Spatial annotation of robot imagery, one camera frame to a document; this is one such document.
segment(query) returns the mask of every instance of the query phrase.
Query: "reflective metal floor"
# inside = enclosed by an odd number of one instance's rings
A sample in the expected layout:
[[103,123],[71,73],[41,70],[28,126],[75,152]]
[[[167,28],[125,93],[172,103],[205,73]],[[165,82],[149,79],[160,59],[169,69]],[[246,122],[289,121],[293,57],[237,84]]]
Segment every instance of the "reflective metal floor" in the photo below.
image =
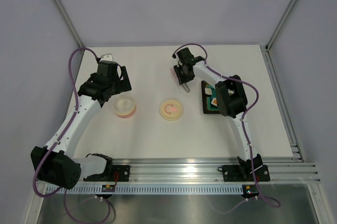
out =
[[[273,209],[263,201],[251,201],[242,204],[228,215],[218,211],[227,211],[238,202],[241,196],[126,196],[115,195],[110,198],[116,210],[116,218],[106,223],[145,223],[145,224],[187,224],[187,223],[319,223],[313,209],[308,189],[305,185],[261,186],[264,194],[276,197],[282,203],[280,209]],[[88,201],[80,206],[86,195],[68,195],[67,205],[73,209],[75,218],[85,222],[97,222],[103,219],[107,206],[98,200]],[[63,195],[57,194],[44,200],[39,224],[74,223],[63,208]]]

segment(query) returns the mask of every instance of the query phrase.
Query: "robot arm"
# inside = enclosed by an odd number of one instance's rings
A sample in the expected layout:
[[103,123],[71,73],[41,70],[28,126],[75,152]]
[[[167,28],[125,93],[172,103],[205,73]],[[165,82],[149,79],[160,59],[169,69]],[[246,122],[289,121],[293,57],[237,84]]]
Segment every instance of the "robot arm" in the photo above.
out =
[[[112,159],[101,154],[92,154],[88,158],[72,159],[78,141],[91,119],[101,110],[112,95],[130,91],[131,85],[124,66],[113,61],[99,61],[97,73],[82,84],[78,91],[78,111],[69,113],[59,130],[43,148],[35,147],[31,158],[35,170],[47,151],[54,145],[38,173],[38,178],[65,189],[73,188],[80,178],[112,171]],[[73,113],[76,116],[60,141],[58,135],[64,130]]]
[[[251,154],[247,139],[242,128],[242,115],[246,111],[247,97],[242,83],[233,80],[225,80],[224,78],[213,73],[206,68],[204,58],[201,56],[194,57],[188,48],[181,49],[172,56],[178,60],[176,66],[173,67],[180,85],[186,85],[187,82],[198,76],[205,80],[208,84],[215,88],[216,101],[219,112],[223,116],[229,117],[229,122],[234,133],[236,146],[238,150],[238,161],[240,171],[244,177],[249,177],[252,173]],[[228,76],[231,79],[241,80],[238,75]],[[254,146],[251,137],[247,118],[244,119],[245,130],[251,140],[253,150],[254,170],[258,170],[263,166],[262,158],[258,150]]]

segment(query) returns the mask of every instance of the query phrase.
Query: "white table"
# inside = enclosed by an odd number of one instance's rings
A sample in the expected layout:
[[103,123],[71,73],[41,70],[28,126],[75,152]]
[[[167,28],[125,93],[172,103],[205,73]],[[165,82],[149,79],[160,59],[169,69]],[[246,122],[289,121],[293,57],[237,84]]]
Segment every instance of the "white table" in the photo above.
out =
[[[237,156],[233,133],[227,118],[202,111],[201,80],[189,83],[186,93],[173,79],[170,68],[177,46],[94,47],[98,56],[111,53],[114,61],[125,65],[137,102],[136,113],[118,118],[112,109],[113,96],[90,122],[75,151],[76,158],[102,153],[112,158],[229,158]],[[223,74],[237,74],[260,92],[260,100],[247,119],[255,145],[263,157],[292,157],[276,98],[258,45],[206,46],[208,64]],[[194,56],[204,56],[190,47]],[[78,73],[77,89],[96,72],[97,64],[85,52]],[[248,105],[255,93],[244,87]],[[167,99],[179,100],[184,113],[176,122],[165,121],[160,105]],[[70,108],[74,105],[72,98]]]

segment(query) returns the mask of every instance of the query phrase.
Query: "gray wall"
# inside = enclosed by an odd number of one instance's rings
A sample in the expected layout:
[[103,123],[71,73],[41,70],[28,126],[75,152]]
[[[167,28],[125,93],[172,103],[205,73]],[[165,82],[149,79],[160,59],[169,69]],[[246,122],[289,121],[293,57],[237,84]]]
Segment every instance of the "gray wall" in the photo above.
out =
[[86,45],[265,44],[289,0],[62,0]]
[[20,223],[32,188],[30,152],[63,120],[76,45],[51,0],[0,2],[0,222]]
[[271,55],[304,147],[337,217],[337,0],[300,0]]

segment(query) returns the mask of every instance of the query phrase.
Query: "green object in box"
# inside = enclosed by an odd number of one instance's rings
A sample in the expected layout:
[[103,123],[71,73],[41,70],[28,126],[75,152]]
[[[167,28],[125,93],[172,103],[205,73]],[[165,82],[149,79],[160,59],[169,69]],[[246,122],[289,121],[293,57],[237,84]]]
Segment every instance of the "green object in box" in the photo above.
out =
[[[212,90],[212,95],[205,93],[205,88]],[[201,81],[202,109],[204,114],[220,114],[218,108],[211,104],[213,98],[216,98],[215,89],[205,81]]]

